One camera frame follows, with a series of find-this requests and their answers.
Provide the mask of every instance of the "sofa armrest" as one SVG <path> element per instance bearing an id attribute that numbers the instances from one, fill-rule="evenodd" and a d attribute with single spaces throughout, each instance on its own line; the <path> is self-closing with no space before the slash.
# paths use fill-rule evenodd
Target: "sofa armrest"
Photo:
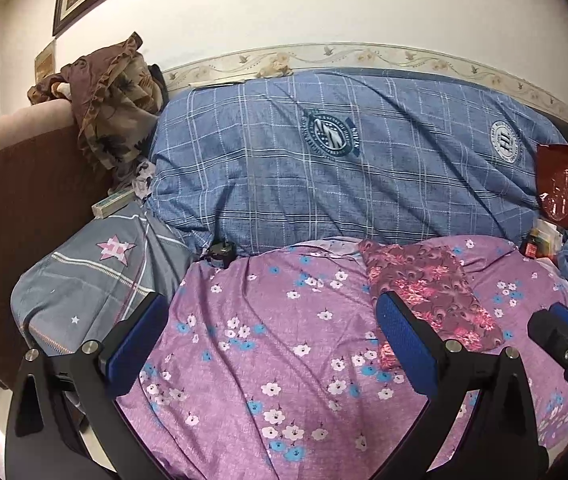
<path id="1" fill-rule="evenodd" d="M 0 118 L 0 381 L 10 387 L 26 343 L 10 307 L 20 275 L 91 218 L 110 178 L 77 147 L 70 104 L 55 100 Z"/>

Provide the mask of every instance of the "circular logo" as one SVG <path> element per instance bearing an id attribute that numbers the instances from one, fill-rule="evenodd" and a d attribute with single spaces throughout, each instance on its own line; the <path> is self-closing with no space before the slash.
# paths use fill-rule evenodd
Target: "circular logo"
<path id="1" fill-rule="evenodd" d="M 506 162 L 515 162 L 520 153 L 518 137 L 504 121 L 496 121 L 491 126 L 491 144 L 497 154 Z"/>
<path id="2" fill-rule="evenodd" d="M 344 122 L 329 114 L 310 113 L 305 133 L 311 147 L 318 153 L 346 156 L 354 152 L 359 155 L 359 137 L 350 118 Z"/>

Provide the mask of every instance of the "white wall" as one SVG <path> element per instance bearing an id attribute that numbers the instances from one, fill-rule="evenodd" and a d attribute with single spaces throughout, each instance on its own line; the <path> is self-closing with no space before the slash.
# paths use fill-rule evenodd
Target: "white wall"
<path id="1" fill-rule="evenodd" d="M 51 39 L 54 6 L 55 0 L 10 0 L 0 16 L 2 114 L 27 105 L 33 60 Z M 483 62 L 568 104 L 564 0 L 106 0 L 60 35 L 58 69 L 133 30 L 144 40 L 147 62 L 162 69 L 277 44 L 389 43 Z"/>

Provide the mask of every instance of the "metal screw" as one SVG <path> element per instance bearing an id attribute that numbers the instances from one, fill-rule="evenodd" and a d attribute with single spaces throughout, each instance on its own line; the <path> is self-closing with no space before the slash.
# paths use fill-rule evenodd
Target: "metal screw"
<path id="1" fill-rule="evenodd" d="M 512 346 L 507 346 L 504 351 L 510 359 L 517 359 L 518 357 L 520 357 L 520 351 L 517 348 L 513 348 Z"/>
<path id="2" fill-rule="evenodd" d="M 462 350 L 462 343 L 460 343 L 456 339 L 448 339 L 444 343 L 444 346 L 446 347 L 446 350 L 448 350 L 449 352 L 453 352 L 453 353 L 457 353 L 457 352 L 460 352 Z"/>
<path id="3" fill-rule="evenodd" d="M 37 359 L 39 355 L 40 355 L 39 350 L 37 350 L 36 348 L 31 348 L 28 352 L 26 352 L 24 358 L 27 361 L 35 361 L 35 359 Z"/>
<path id="4" fill-rule="evenodd" d="M 85 354 L 92 354 L 100 347 L 100 344 L 97 341 L 87 341 L 82 345 L 82 352 Z"/>

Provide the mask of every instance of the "pink star print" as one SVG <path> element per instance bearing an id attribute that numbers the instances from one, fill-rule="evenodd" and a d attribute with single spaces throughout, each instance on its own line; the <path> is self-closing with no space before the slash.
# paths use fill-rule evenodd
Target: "pink star print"
<path id="1" fill-rule="evenodd" d="M 129 244 L 127 242 L 120 242 L 117 235 L 113 235 L 109 238 L 108 242 L 103 242 L 97 244 L 98 247 L 102 248 L 102 256 L 100 256 L 100 261 L 106 260 L 112 256 L 115 256 L 124 266 L 128 266 L 128 261 L 126 260 L 126 253 L 129 249 L 135 247 L 136 244 Z"/>

